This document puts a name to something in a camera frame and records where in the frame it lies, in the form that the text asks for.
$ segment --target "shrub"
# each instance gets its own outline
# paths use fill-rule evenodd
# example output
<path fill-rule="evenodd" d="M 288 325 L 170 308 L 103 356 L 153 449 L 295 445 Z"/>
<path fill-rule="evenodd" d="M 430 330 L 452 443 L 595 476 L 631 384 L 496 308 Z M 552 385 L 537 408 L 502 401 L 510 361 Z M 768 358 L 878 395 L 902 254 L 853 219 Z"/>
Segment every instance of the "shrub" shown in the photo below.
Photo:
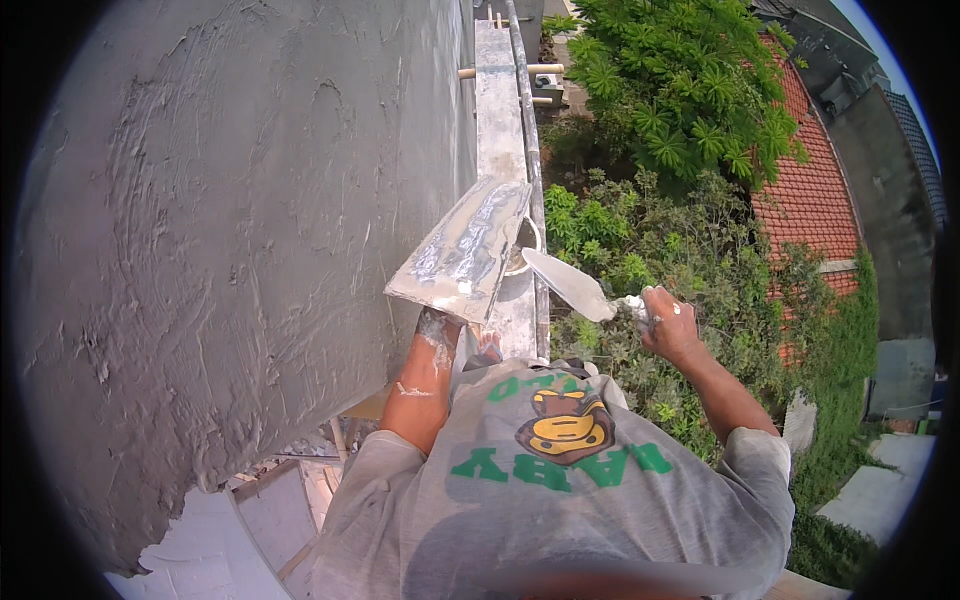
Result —
<path fill-rule="evenodd" d="M 704 342 L 755 396 L 768 407 L 789 398 L 797 373 L 783 366 L 778 348 L 803 350 L 820 335 L 832 302 L 817 273 L 821 257 L 788 246 L 771 269 L 757 222 L 716 173 L 702 172 L 681 203 L 663 197 L 657 175 L 643 169 L 634 182 L 606 180 L 596 169 L 589 174 L 582 197 L 559 185 L 544 194 L 550 253 L 596 277 L 610 298 L 663 284 L 696 307 Z M 783 290 L 781 299 L 767 301 L 771 287 Z M 803 318 L 781 330 L 785 311 Z M 719 445 L 699 398 L 676 369 L 642 349 L 633 323 L 594 324 L 565 308 L 552 322 L 555 355 L 596 363 L 631 408 L 715 461 Z"/>
<path fill-rule="evenodd" d="M 777 159 L 806 160 L 783 107 L 778 60 L 795 41 L 778 23 L 769 43 L 749 0 L 583 0 L 585 30 L 568 42 L 569 76 L 589 94 L 600 139 L 695 184 L 703 169 L 743 187 L 775 182 Z"/>

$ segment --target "green tree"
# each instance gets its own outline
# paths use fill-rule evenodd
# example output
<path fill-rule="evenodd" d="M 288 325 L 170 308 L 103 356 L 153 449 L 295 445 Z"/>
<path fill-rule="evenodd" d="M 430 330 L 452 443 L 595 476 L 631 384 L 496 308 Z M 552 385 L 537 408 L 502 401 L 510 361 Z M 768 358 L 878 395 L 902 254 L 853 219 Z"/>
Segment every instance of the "green tree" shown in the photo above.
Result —
<path fill-rule="evenodd" d="M 779 60 L 795 40 L 758 33 L 749 0 L 583 0 L 569 76 L 613 156 L 691 187 L 703 169 L 744 187 L 775 182 L 777 159 L 807 160 L 783 107 Z"/>

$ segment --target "wet cement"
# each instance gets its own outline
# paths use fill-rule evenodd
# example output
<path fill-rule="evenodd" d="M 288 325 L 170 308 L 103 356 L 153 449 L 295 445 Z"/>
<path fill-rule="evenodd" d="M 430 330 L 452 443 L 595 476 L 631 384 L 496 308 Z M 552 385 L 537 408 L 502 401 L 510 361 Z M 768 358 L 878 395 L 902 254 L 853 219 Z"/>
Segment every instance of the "wet cement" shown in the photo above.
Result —
<path fill-rule="evenodd" d="M 123 1 L 52 105 L 14 253 L 48 476 L 104 570 L 396 373 L 385 283 L 475 179 L 467 2 Z"/>

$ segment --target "gray t-shirt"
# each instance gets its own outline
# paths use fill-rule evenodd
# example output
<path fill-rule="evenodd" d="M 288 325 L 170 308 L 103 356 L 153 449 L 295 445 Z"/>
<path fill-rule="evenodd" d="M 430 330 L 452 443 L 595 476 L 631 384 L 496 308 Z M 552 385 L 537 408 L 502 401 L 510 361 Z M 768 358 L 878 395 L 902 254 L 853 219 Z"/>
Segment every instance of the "gray t-shirt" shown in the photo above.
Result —
<path fill-rule="evenodd" d="M 725 597 L 761 597 L 790 546 L 786 443 L 737 428 L 713 470 L 612 379 L 564 367 L 460 373 L 429 458 L 370 434 L 330 503 L 313 597 L 510 598 L 476 574 L 558 557 L 749 568 L 763 584 Z"/>

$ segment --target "worker's hand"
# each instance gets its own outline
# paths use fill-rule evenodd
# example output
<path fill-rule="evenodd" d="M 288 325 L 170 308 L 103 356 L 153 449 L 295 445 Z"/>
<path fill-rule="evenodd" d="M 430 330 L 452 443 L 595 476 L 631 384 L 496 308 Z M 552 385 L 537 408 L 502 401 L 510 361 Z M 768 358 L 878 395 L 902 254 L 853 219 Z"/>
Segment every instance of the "worker's hand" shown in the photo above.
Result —
<path fill-rule="evenodd" d="M 662 286 L 643 290 L 650 324 L 643 331 L 643 347 L 683 371 L 686 363 L 702 356 L 707 347 L 697 337 L 693 306 L 679 302 Z"/>

